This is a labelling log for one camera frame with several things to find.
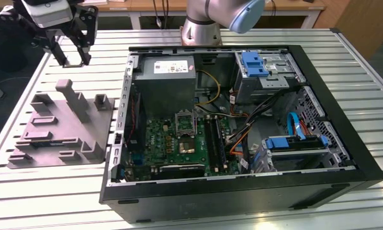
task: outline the black cable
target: black cable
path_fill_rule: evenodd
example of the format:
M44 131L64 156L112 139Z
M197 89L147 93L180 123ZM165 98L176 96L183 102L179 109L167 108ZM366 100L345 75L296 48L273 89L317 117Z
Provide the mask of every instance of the black cable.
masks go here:
M273 3L273 11L272 11L272 16L269 17L269 23L271 23L271 26L273 27L272 18L273 18L273 16L277 15L277 6L276 6L275 0L272 0L272 3Z
M224 116L228 116L228 117L240 117L240 116L235 116L235 115L231 115L231 114L227 114L227 113L213 112L213 111L208 110L207 108L204 108L201 105L196 105L196 107L201 108L208 114L224 115Z
M169 18L169 0L167 0L167 7L168 9L167 9L167 17L165 17L165 29L168 29L167 25L168 25L168 18Z
M156 14L156 23L159 25L160 16L159 16L159 9L156 7L156 0L153 0L153 7L155 7L155 14Z
M165 0L161 0L161 6L164 8L164 18L165 18L165 26L163 25L161 27L163 27L163 29L167 29L167 17L168 17L168 15L167 15L167 8L165 8Z
M160 16L159 16L159 9L157 9L157 7L156 7L156 0L153 0L153 7L155 7L156 19L159 19Z
M212 101L212 97L211 97L211 93L208 93L208 102ZM213 107L217 109L217 111L220 113L223 113L223 110L220 109L220 107L217 106L217 104L215 103L217 100L215 100L211 104L213 105Z
M288 92L295 92L297 90L300 90L303 88L303 86L296 86L291 89L284 89L280 90L272 97L269 97L259 106L257 108L253 110L251 116L248 117L248 119L245 120L245 126L229 137L229 139L236 138L240 134L245 133L247 130L252 127L252 124L256 122L256 119L259 118L259 116L268 111L269 109L272 109L272 107L275 106L279 98Z

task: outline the aluminum table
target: aluminum table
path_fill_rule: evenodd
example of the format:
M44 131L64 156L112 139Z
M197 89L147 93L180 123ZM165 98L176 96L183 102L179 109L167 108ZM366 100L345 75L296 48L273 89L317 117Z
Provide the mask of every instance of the aluminum table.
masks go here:
M342 34L330 30L268 29L236 34L223 30L225 45L303 45L376 160L383 169L383 80ZM60 38L70 58L72 42ZM177 46L180 31L100 31L90 66L64 69L46 54L0 134L0 229L369 229L383 228L383 182L349 193L317 209L129 225L99 203L104 165L12 170L8 156L31 118L36 92L54 99L59 79L71 79L86 98L119 98L131 46Z

